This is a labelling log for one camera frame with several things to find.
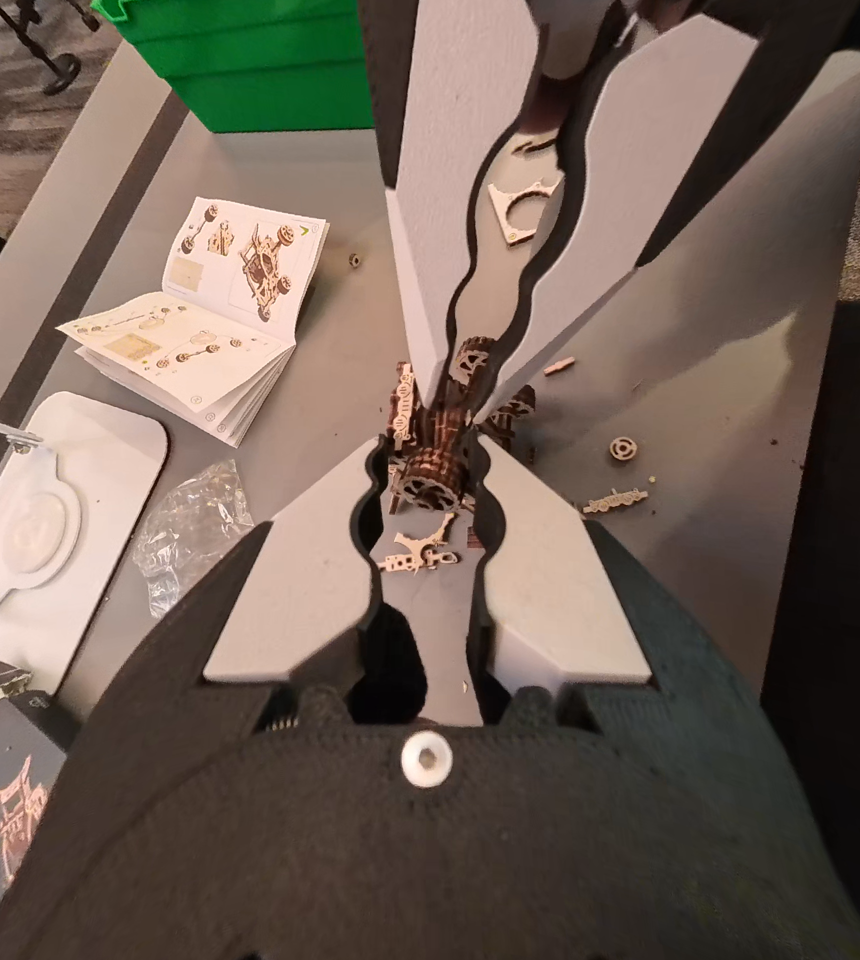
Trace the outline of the toothed wooden bar piece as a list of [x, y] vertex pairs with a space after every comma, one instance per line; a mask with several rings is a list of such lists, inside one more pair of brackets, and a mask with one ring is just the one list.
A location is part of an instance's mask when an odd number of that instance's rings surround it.
[[585, 516], [605, 514], [632, 507], [648, 498], [649, 491], [646, 489], [633, 487], [627, 490], [617, 490], [612, 488], [607, 495], [588, 500], [580, 507], [580, 512]]

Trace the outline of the person's right hand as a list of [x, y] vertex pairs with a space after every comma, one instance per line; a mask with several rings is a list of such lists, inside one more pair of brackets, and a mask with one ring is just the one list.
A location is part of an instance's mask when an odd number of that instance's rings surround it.
[[532, 100], [521, 114], [517, 132], [535, 137], [558, 130], [569, 113], [580, 81], [578, 74], [554, 78], [541, 73]]

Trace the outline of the green plastic bin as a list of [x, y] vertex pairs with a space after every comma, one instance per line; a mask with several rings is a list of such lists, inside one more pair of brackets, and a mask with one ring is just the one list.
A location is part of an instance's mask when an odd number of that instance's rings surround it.
[[213, 134], [371, 129], [354, 1], [95, 1]]

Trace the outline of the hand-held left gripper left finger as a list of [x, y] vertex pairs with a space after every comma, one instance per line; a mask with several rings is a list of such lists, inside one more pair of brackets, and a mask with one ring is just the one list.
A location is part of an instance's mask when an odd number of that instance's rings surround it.
[[388, 438], [370, 438], [270, 520], [203, 668], [213, 683], [352, 687], [381, 602]]

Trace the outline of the pale wooden linkage piece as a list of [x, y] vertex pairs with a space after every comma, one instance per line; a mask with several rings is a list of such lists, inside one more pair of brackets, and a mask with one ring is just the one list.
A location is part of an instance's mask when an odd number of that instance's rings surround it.
[[377, 570], [384, 573], [412, 573], [419, 571], [433, 571], [442, 567], [455, 566], [461, 561], [461, 556], [449, 550], [439, 550], [430, 547], [420, 554], [388, 555], [376, 563]]

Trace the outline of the pale forked wooden scrap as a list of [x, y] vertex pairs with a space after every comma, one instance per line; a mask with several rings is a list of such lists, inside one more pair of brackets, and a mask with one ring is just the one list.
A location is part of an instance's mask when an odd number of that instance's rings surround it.
[[433, 534], [414, 538], [402, 533], [394, 536], [393, 542], [406, 547], [418, 560], [424, 558], [424, 551], [430, 547], [442, 546], [448, 541], [448, 529], [457, 517], [455, 511], [448, 511]]

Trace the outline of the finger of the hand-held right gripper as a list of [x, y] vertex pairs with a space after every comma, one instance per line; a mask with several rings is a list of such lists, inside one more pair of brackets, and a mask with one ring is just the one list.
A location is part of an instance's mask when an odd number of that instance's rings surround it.
[[666, 31], [603, 84], [552, 233], [520, 276], [522, 337], [484, 415], [524, 386], [636, 272], [664, 211], [760, 44], [742, 31]]
[[409, 356], [434, 402], [448, 316], [471, 273], [470, 219], [485, 161], [518, 120], [541, 34], [524, 1], [418, 2], [388, 223]]

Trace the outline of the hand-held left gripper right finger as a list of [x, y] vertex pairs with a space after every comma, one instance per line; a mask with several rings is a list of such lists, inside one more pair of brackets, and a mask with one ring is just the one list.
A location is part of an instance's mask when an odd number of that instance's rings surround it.
[[488, 436], [472, 438], [470, 462], [484, 675], [508, 692], [647, 685], [652, 669], [577, 510]]

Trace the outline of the wooden sheet offcut with holes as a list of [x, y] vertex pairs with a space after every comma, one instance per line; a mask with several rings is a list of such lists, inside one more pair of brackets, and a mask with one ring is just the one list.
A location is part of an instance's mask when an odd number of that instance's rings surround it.
[[486, 197], [507, 248], [523, 246], [536, 237], [565, 179], [557, 170], [524, 174], [510, 169], [487, 174]]

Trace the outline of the instruction booklet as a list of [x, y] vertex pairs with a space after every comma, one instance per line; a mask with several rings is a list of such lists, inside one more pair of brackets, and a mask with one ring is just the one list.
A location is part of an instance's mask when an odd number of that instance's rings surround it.
[[297, 345], [329, 222], [195, 198], [161, 289], [61, 324], [104, 376], [237, 449]]

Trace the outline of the clear plastic bag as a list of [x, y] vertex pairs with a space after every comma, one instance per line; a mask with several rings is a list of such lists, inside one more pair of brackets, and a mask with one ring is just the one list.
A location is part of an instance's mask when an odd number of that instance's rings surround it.
[[163, 618], [255, 526], [234, 458], [209, 465], [149, 512], [129, 557]]

